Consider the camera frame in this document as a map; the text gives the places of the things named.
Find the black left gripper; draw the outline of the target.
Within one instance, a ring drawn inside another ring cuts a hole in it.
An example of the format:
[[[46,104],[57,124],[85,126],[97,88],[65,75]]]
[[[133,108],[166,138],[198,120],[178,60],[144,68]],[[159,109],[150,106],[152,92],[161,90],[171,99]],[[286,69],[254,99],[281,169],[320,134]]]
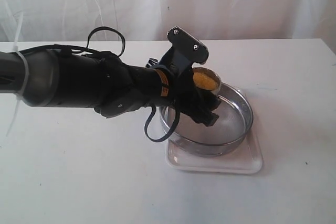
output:
[[[220,82],[209,70],[196,73],[193,64],[172,46],[161,60],[150,58],[146,66],[169,71],[173,81],[169,88],[176,112],[189,116],[197,124],[213,126],[219,118],[211,110],[219,106]]]

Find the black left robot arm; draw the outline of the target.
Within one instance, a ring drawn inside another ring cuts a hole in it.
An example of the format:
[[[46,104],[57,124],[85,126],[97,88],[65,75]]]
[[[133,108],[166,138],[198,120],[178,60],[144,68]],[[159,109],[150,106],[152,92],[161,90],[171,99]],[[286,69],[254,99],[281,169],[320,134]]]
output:
[[[1,92],[29,106],[93,108],[105,118],[150,106],[170,106],[212,126],[219,99],[193,80],[194,58],[170,48],[152,66],[130,66],[109,51],[77,54],[77,47],[44,45],[1,53]]]

